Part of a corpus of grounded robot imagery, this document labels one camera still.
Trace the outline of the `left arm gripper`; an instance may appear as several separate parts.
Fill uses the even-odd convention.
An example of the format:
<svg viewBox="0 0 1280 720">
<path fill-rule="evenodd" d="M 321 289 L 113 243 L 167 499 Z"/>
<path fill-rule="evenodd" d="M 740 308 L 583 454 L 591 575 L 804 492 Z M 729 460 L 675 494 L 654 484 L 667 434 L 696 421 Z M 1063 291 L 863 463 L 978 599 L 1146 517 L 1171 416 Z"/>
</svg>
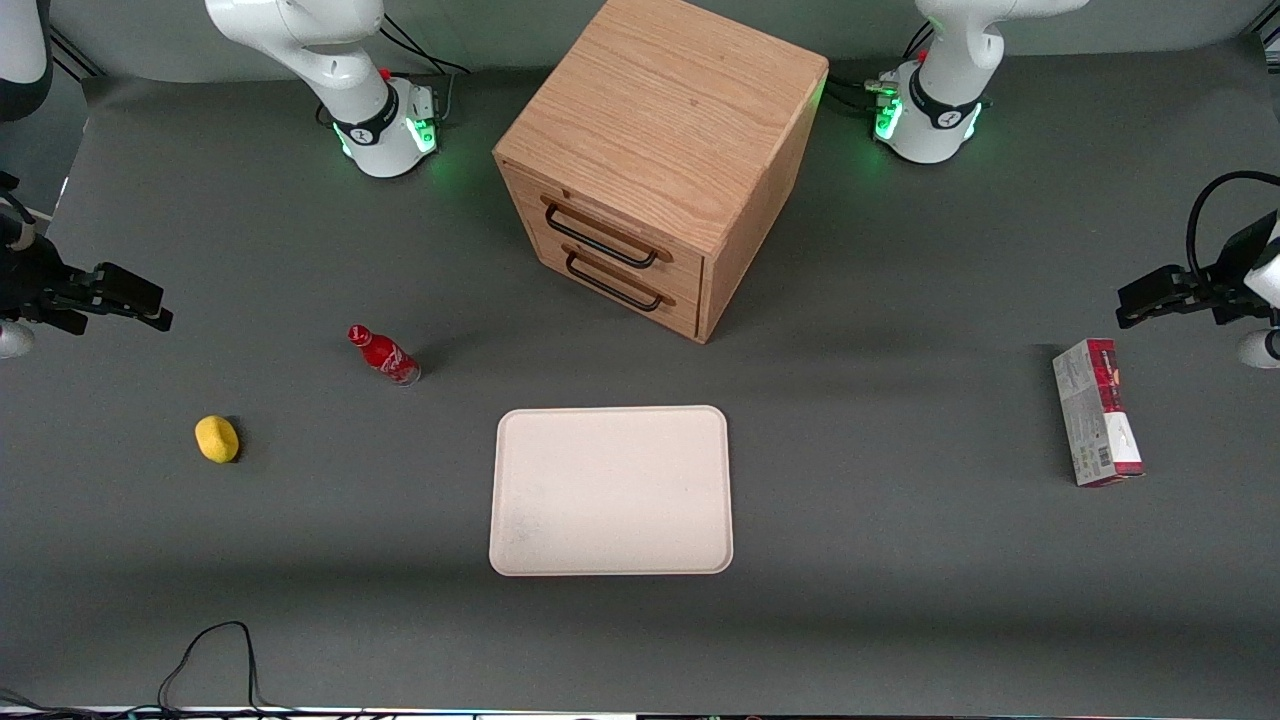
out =
<svg viewBox="0 0 1280 720">
<path fill-rule="evenodd" d="M 1216 260 L 1198 255 L 1198 223 L 1190 223 L 1190 270 L 1165 265 L 1117 291 L 1117 327 L 1193 313 L 1193 299 L 1210 311 L 1215 325 L 1247 318 L 1277 324 L 1277 214 L 1252 222 L 1231 234 Z"/>
</svg>

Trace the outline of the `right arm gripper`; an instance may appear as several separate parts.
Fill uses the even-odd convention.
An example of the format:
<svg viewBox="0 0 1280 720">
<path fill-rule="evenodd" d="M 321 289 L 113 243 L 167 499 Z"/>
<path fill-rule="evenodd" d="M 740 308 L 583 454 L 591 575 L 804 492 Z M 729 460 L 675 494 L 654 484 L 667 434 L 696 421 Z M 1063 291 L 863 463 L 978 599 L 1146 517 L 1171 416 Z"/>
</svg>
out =
<svg viewBox="0 0 1280 720">
<path fill-rule="evenodd" d="M 97 295 L 93 299 L 93 288 Z M 114 263 L 92 272 L 65 264 L 42 236 L 3 237 L 1 319 L 45 324 L 83 336 L 93 301 L 99 315 L 124 316 L 169 332 L 173 313 L 163 306 L 163 288 Z"/>
</svg>

